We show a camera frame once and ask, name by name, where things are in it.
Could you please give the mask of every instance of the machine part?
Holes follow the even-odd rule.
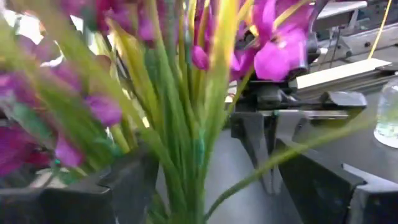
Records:
[[[338,47],[339,47],[338,42],[339,42],[339,40],[340,40],[340,34],[341,34],[341,29],[340,29],[339,27],[337,27],[336,45],[335,45],[335,48],[333,49],[333,54],[331,55],[329,68],[331,68],[331,65],[332,65],[332,63],[333,63],[333,59],[335,58],[335,55],[336,55],[336,51],[337,51],[337,49],[338,49]]]
[[[397,223],[398,184],[343,164],[345,171],[366,181],[355,188],[349,204],[348,224]]]
[[[363,60],[362,62],[372,62],[377,59],[369,59]],[[384,61],[377,60],[378,64],[382,65]],[[371,70],[367,70],[366,68],[354,70],[355,66],[342,65],[340,67],[332,68],[330,70],[336,70],[336,72],[344,72],[344,68],[347,72],[354,71],[358,73],[354,73],[352,75],[342,76],[338,79],[334,80],[326,80],[324,79],[323,83],[314,83],[314,85],[305,86],[303,88],[299,88],[295,96],[300,99],[314,99],[319,96],[319,89],[325,91],[358,91],[361,93],[366,93],[369,91],[373,91],[375,88],[381,88],[385,83],[387,83],[392,78],[396,77],[396,72],[398,71],[398,66],[395,66],[394,63],[389,63],[387,65],[382,65],[375,67]]]
[[[303,75],[296,79],[298,92],[305,93],[308,91],[314,91],[315,89],[318,90],[318,93],[319,90],[328,91],[329,85],[331,84],[330,82],[336,83],[338,86],[347,85],[348,83],[353,84],[353,82],[360,85],[361,82],[357,82],[355,79],[353,79],[353,77],[368,77],[369,74],[374,72],[377,67],[382,67],[389,64],[391,64],[391,62],[379,60],[376,58],[370,58],[354,63],[349,63],[347,65],[310,73],[308,75]]]
[[[281,91],[267,93],[276,96]],[[286,100],[286,96],[267,97],[267,99],[272,101],[269,110],[237,111],[230,119],[231,136],[242,142],[254,167],[265,163],[274,153],[277,136],[292,139],[302,121],[335,119],[345,123],[364,110],[367,105],[362,94],[352,92],[328,92],[323,94],[320,100],[313,102],[282,102]],[[301,107],[314,109],[303,110]],[[279,193],[282,179],[277,166],[262,176],[261,184],[268,194]]]
[[[358,15],[355,12],[366,6],[366,1],[328,2],[322,12],[319,13],[313,30],[320,31],[343,24],[352,24]]]
[[[368,58],[372,58],[372,56],[374,54],[374,51],[377,48],[377,44],[379,43],[379,40],[380,40],[380,37],[381,37],[381,33],[383,32],[384,26],[386,25],[387,16],[388,16],[388,13],[389,13],[390,8],[391,8],[391,3],[392,3],[392,0],[388,0],[387,7],[386,7],[385,12],[384,12],[383,20],[381,21],[381,24],[380,24],[379,32],[377,32],[376,39],[374,40],[374,44],[373,44],[373,47],[372,47],[372,49],[371,49],[371,51],[369,53]]]
[[[380,23],[386,11],[387,1],[385,0],[370,0],[368,6],[360,9],[358,14],[358,22],[353,30],[353,33],[364,32],[367,30],[377,29],[380,27]],[[398,1],[393,0],[390,8],[390,12],[396,12],[398,10]],[[398,14],[389,13],[386,25],[398,22]]]
[[[278,138],[278,146],[297,143]],[[302,223],[346,223],[354,189],[364,180],[345,171],[338,161],[309,149],[279,166]]]
[[[349,46],[349,48],[351,49],[351,53],[349,54],[350,56],[363,54],[369,52],[369,47],[366,46],[372,46],[374,44],[378,30],[379,29],[374,29],[358,33],[355,35],[341,36],[340,41],[335,44]],[[377,49],[383,49],[385,47],[390,47],[398,43],[397,32],[398,32],[398,23],[385,26],[382,33],[382,38],[380,38],[380,41],[377,44]],[[320,46],[326,47],[329,45],[329,40],[321,41],[319,44]],[[331,58],[332,58],[332,52],[329,51],[325,55],[324,62],[330,62]],[[338,49],[336,51],[334,60],[343,59],[343,58],[347,58],[346,48]]]

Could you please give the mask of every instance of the flower bouquet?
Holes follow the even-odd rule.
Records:
[[[54,212],[66,198],[69,205],[86,202],[63,223],[140,223],[132,210],[144,202],[131,191],[151,194],[145,181],[156,166],[143,161],[152,158],[164,172],[167,203],[154,193],[147,222],[206,223],[219,204],[284,159],[271,159],[205,211],[209,161],[228,114],[253,73],[280,82],[302,62],[308,1],[13,0],[7,6],[29,10],[45,37],[35,45],[0,22],[0,106],[9,120],[0,130],[1,157],[7,156],[0,174],[27,162],[50,167],[72,192],[46,188],[39,201],[57,198],[46,209]],[[83,35],[76,35],[71,15],[83,19]],[[89,50],[89,36],[99,55]],[[42,63],[60,54],[58,65]],[[241,84],[225,110],[232,80]],[[137,166],[144,168],[131,171]],[[87,183],[96,186],[79,199],[76,191]],[[106,195],[111,202],[94,197],[100,187],[117,185]],[[129,215],[119,218],[120,211]]]

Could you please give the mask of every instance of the green stem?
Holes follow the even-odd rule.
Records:
[[[239,97],[241,96],[244,88],[248,84],[248,81],[250,80],[250,77],[254,73],[254,68],[249,69],[247,74],[245,74],[242,83],[239,85],[238,90],[236,91],[235,97],[233,98],[232,103],[228,106],[228,115],[231,114],[236,102],[238,101]]]
[[[121,148],[123,154],[128,153],[130,151],[129,144],[127,143],[126,138],[123,136],[123,132],[121,130],[120,125],[114,125],[110,128],[113,139]]]

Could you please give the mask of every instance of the table surface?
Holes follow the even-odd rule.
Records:
[[[366,96],[368,108],[350,123],[374,119],[377,110],[379,93],[370,93]],[[332,140],[315,149],[322,151],[330,159],[335,159],[370,174],[398,183],[398,149],[394,149],[379,143],[373,136],[374,127],[356,131],[349,136]],[[297,136],[298,141],[313,138],[316,135],[326,133],[330,128],[313,127],[305,125]]]

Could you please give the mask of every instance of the black machine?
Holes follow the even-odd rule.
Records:
[[[318,11],[325,4],[326,1],[318,3]],[[306,64],[313,62],[318,51],[315,35],[310,36],[309,42]],[[307,73],[306,67],[292,70],[282,83],[252,78],[231,115],[231,135],[242,142],[253,166],[257,167],[280,151],[303,148],[300,142],[308,139],[302,136],[309,129],[326,133],[347,127],[355,117],[370,110],[367,108],[371,98],[370,107],[374,108],[377,97],[371,95],[397,71],[398,67],[392,63],[302,89],[297,88],[297,78]],[[369,134],[372,132],[367,131],[364,137],[362,133],[361,138],[369,138]],[[331,144],[339,149],[327,147],[336,152],[317,150],[319,145],[297,152],[294,158],[262,177],[264,190],[277,195],[284,184],[302,223],[398,223],[398,182],[391,174],[375,168],[377,164],[370,165],[377,157],[392,152],[388,149],[375,152],[375,147],[383,146],[368,141],[361,143],[363,140],[358,135],[344,138],[351,138],[345,140],[351,143]],[[357,157],[348,157],[350,150],[357,152]]]

